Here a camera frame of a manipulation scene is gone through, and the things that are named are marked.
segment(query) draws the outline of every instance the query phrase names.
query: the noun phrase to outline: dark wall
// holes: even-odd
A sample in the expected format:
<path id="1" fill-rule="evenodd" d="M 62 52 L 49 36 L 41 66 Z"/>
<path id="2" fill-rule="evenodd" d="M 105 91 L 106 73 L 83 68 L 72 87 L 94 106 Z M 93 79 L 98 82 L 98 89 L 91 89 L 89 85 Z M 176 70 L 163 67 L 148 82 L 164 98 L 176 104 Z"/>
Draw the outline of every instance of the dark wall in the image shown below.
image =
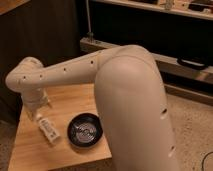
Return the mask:
<path id="1" fill-rule="evenodd" d="M 0 120 L 18 121 L 21 101 L 7 89 L 7 73 L 34 56 L 45 66 L 79 55 L 74 0 L 31 0 L 0 16 Z"/>

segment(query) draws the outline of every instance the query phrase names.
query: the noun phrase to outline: wooden table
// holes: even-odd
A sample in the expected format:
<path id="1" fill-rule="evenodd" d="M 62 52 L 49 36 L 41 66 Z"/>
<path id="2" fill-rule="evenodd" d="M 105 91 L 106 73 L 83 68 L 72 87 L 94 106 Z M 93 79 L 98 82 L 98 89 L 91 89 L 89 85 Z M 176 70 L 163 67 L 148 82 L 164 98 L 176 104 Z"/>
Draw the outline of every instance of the wooden table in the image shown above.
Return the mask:
<path id="1" fill-rule="evenodd" d="M 96 114 L 93 85 L 48 88 L 47 93 L 53 108 L 43 107 L 40 112 L 53 122 L 62 139 L 52 147 L 37 124 L 31 122 L 23 110 L 9 171 L 44 171 L 110 158 L 104 136 L 89 149 L 76 149 L 70 145 L 66 135 L 73 117 L 83 112 Z"/>
<path id="2" fill-rule="evenodd" d="M 30 0 L 0 0 L 0 15 L 28 2 Z"/>

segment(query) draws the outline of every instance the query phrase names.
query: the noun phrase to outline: cable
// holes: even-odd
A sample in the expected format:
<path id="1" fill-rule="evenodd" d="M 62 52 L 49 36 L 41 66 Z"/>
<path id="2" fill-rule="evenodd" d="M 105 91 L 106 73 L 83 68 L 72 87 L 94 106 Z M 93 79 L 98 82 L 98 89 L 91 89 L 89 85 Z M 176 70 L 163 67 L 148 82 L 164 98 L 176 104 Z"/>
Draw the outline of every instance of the cable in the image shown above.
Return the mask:
<path id="1" fill-rule="evenodd" d="M 201 171 L 205 171 L 205 169 L 204 169 L 205 160 L 206 160 L 206 158 L 207 158 L 210 154 L 213 154 L 213 151 L 207 153 L 207 154 L 203 157 L 203 160 L 202 160 L 202 163 L 201 163 Z"/>

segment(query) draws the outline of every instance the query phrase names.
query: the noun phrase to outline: gray floor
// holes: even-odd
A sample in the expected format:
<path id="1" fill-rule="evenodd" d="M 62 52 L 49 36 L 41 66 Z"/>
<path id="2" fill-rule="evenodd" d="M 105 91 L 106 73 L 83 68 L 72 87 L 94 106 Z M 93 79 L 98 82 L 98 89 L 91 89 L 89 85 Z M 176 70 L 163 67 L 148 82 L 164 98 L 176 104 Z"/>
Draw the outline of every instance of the gray floor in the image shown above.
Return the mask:
<path id="1" fill-rule="evenodd" d="M 168 110 L 174 127 L 181 171 L 201 171 L 204 155 L 213 151 L 213 106 L 168 95 Z M 0 171 L 6 171 L 16 127 L 0 124 Z M 102 160 L 54 171 L 112 171 L 112 160 Z M 205 162 L 205 171 L 213 170 L 213 155 Z"/>

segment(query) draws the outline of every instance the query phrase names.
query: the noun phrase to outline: robotic arm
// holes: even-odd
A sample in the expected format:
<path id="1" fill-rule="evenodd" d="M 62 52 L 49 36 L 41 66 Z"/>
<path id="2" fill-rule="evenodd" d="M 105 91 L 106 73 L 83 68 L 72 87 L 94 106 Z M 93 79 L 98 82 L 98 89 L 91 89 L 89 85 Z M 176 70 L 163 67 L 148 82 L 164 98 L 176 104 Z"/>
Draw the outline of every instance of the robotic arm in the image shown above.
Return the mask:
<path id="1" fill-rule="evenodd" d="M 43 88 L 95 83 L 100 120 L 118 171 L 179 171 L 165 90 L 144 48 L 121 46 L 44 68 L 25 58 L 6 78 L 34 118 L 48 103 Z"/>

